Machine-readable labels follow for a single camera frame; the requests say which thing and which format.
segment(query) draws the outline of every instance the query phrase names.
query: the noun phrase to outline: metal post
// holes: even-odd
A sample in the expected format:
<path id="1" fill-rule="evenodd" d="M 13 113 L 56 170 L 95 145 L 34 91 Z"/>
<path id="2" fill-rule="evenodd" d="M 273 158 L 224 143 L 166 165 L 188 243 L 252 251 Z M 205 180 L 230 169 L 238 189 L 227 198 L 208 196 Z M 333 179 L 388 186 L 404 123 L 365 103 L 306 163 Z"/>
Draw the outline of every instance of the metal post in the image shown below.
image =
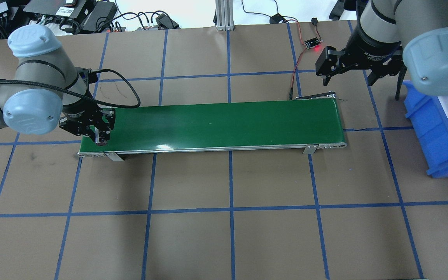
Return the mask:
<path id="1" fill-rule="evenodd" d="M 215 0 L 216 27 L 219 31 L 234 30 L 233 0 Z"/>

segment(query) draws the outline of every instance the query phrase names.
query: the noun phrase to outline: white label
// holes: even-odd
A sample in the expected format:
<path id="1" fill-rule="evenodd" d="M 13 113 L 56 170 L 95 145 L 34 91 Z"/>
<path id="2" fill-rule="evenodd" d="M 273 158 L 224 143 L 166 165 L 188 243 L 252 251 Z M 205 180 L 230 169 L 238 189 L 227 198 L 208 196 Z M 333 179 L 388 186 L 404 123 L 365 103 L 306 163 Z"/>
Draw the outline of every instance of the white label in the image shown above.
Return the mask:
<path id="1" fill-rule="evenodd" d="M 74 8 L 60 7 L 55 15 L 57 16 L 70 16 L 74 12 Z"/>

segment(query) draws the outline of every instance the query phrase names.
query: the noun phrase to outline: green conveyor belt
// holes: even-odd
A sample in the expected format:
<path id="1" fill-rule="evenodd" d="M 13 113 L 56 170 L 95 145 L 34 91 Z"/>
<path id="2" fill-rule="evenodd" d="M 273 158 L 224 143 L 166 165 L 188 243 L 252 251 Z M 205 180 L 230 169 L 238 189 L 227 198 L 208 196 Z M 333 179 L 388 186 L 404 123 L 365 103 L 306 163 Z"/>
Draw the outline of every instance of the green conveyor belt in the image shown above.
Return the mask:
<path id="1" fill-rule="evenodd" d="M 345 146 L 334 98 L 116 110 L 108 144 L 83 138 L 80 155 Z"/>

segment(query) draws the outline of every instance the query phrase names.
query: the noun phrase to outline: blue plastic bin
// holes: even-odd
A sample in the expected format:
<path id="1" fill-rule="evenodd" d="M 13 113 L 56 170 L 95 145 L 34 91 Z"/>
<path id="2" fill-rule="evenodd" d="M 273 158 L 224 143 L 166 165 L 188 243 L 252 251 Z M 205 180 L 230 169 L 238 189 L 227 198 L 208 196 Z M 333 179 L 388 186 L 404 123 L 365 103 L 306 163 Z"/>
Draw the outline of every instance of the blue plastic bin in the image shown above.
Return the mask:
<path id="1" fill-rule="evenodd" d="M 418 92 L 411 81 L 404 81 L 408 93 L 404 104 L 406 117 L 416 131 L 426 161 L 428 175 L 448 177 L 448 117 L 436 96 Z"/>

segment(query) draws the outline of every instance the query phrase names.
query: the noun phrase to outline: light blue joint cap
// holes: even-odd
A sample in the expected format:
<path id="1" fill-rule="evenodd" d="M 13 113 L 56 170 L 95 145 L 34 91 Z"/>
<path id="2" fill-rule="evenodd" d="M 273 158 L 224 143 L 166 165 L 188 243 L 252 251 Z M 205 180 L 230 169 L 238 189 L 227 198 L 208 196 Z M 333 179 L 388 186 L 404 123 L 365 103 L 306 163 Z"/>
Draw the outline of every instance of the light blue joint cap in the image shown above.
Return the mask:
<path id="1" fill-rule="evenodd" d="M 3 107 L 3 118 L 11 128 L 23 134 L 46 134 L 57 126 L 62 100 L 45 89 L 28 89 L 11 96 Z"/>
<path id="2" fill-rule="evenodd" d="M 448 27 L 412 39 L 404 49 L 404 63 L 419 92 L 448 95 Z"/>
<path id="3" fill-rule="evenodd" d="M 62 43 L 48 27 L 33 24 L 13 31 L 8 38 L 8 46 L 14 56 L 21 58 L 50 53 L 59 49 Z"/>

